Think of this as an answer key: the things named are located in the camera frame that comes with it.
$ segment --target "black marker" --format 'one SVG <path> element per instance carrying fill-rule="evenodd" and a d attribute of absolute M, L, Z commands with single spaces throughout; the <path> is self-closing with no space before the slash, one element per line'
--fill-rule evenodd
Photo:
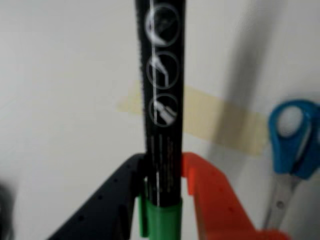
<path fill-rule="evenodd" d="M 170 232 L 165 222 L 177 225 L 180 232 L 185 2 L 135 0 L 148 164 L 147 214 L 150 239 L 157 240 L 180 238 L 170 237 L 174 232 L 161 234 Z M 171 209 L 171 217 L 164 213 L 166 209 Z"/>

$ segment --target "printed icon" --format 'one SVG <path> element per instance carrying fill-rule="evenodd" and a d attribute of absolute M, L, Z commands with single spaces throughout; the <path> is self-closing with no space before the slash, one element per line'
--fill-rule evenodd
<path fill-rule="evenodd" d="M 159 127 L 169 127 L 177 119 L 178 102 L 171 94 L 159 94 L 149 103 L 149 115 Z"/>
<path fill-rule="evenodd" d="M 173 44 L 180 32 L 177 10 L 170 4 L 156 4 L 145 17 L 144 30 L 152 44 L 167 47 Z"/>
<path fill-rule="evenodd" d="M 178 80 L 178 59 L 170 52 L 157 52 L 149 58 L 146 64 L 146 75 L 150 83 L 157 89 L 169 89 Z"/>

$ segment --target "beige tape strip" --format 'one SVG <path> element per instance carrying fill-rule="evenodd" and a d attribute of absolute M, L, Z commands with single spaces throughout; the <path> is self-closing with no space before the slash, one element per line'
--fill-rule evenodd
<path fill-rule="evenodd" d="M 140 92 L 136 83 L 117 109 L 141 115 Z M 183 114 L 184 132 L 248 155 L 260 155 L 268 142 L 266 116 L 190 86 L 184 89 Z"/>

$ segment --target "white surface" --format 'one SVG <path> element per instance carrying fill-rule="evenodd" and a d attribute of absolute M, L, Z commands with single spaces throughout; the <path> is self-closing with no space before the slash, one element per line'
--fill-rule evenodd
<path fill-rule="evenodd" d="M 320 102 L 319 9 L 317 0 L 189 0 L 186 84 L 264 114 L 283 99 Z M 0 1 L 0 182 L 15 200 L 16 240 L 47 238 L 144 150 L 142 118 L 116 110 L 139 78 L 136 36 L 133 0 Z M 270 150 L 254 158 L 183 141 L 227 174 L 261 227 Z M 281 228 L 293 239 L 319 239 L 319 195 L 319 174 L 299 187 Z M 182 237 L 193 240 L 183 197 Z"/>

